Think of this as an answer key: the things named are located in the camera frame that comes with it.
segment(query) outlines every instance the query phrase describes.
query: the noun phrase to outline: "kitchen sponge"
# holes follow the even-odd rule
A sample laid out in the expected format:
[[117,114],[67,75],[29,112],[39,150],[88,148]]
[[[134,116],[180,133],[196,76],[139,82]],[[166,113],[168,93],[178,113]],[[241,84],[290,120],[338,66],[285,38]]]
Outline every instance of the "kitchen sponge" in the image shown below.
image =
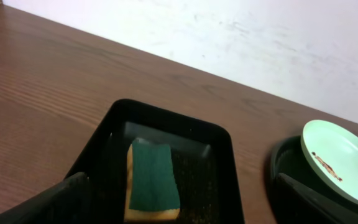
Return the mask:
[[170,146],[136,139],[127,154],[125,220],[173,220],[179,211]]

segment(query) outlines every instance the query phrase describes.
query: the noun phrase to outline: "food residue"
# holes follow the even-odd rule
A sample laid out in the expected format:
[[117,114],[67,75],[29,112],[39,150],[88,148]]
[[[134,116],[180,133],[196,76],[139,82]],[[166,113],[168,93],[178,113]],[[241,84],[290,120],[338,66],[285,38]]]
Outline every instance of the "food residue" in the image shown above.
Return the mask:
[[338,175],[336,175],[336,173],[334,172],[333,168],[331,168],[327,163],[325,163],[322,158],[317,156],[315,152],[312,152],[312,155],[314,155],[314,158],[316,158],[333,177],[337,178],[337,180],[339,181],[342,181],[342,178],[338,177]]

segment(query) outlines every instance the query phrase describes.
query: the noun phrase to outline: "small plate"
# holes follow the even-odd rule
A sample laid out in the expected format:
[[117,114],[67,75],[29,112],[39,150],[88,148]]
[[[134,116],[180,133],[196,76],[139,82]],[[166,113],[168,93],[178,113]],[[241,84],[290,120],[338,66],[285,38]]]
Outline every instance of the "small plate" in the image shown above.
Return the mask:
[[303,128],[301,145],[321,180],[358,204],[358,137],[336,124],[313,120]]

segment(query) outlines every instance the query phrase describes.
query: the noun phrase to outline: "black plastic tray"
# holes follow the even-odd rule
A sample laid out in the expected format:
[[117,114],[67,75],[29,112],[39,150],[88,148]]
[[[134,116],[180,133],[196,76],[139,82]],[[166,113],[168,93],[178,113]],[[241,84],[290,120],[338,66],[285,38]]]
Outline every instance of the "black plastic tray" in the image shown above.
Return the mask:
[[167,223],[244,223],[229,133],[134,100],[112,105],[66,176],[89,176],[94,223],[123,222],[126,155],[135,138],[172,148],[181,212]]
[[91,185],[80,172],[0,214],[0,224],[91,223]]
[[[284,183],[280,173],[309,188],[309,195],[315,195],[316,198],[311,197],[312,200],[305,203],[304,198],[300,199],[298,193],[293,191],[295,189],[293,186]],[[331,208],[328,208],[333,214],[348,210],[350,211],[348,213],[355,213],[353,216],[350,214],[350,218],[358,219],[358,205],[341,197],[312,170],[303,155],[300,136],[289,138],[274,148],[270,157],[266,184],[273,211],[279,222],[316,223],[318,220],[318,223],[343,223],[339,219],[328,221],[327,217],[330,215],[321,213],[322,207],[316,203],[321,203],[325,207],[332,204]]]

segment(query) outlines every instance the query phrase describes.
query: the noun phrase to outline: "wood grain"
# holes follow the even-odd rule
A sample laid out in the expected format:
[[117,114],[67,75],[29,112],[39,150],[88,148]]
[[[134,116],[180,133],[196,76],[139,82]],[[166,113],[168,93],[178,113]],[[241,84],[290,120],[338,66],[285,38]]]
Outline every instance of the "wood grain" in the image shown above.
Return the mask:
[[274,222],[262,173],[275,143],[311,119],[358,135],[350,121],[3,6],[0,213],[62,180],[120,98],[226,128],[247,223]]

